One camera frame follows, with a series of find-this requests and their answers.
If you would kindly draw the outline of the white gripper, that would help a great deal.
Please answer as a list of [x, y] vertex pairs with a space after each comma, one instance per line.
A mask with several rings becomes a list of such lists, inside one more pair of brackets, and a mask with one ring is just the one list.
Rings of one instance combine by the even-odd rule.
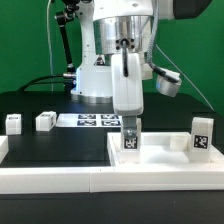
[[122, 133], [126, 139], [137, 136], [137, 115], [143, 112], [143, 91], [140, 58], [137, 53], [129, 53], [128, 76], [123, 74], [121, 54], [111, 57], [113, 109], [122, 117]]

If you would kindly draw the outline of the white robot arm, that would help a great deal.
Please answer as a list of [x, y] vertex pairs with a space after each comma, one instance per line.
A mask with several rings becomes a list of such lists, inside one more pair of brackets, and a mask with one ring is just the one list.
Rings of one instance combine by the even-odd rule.
[[81, 25], [82, 62], [68, 65], [72, 97], [91, 103], [112, 102], [122, 118], [126, 139], [138, 135], [143, 113], [142, 81], [157, 75], [160, 93], [175, 96], [180, 74], [153, 62], [161, 19], [193, 19], [212, 0], [63, 0], [65, 19]]

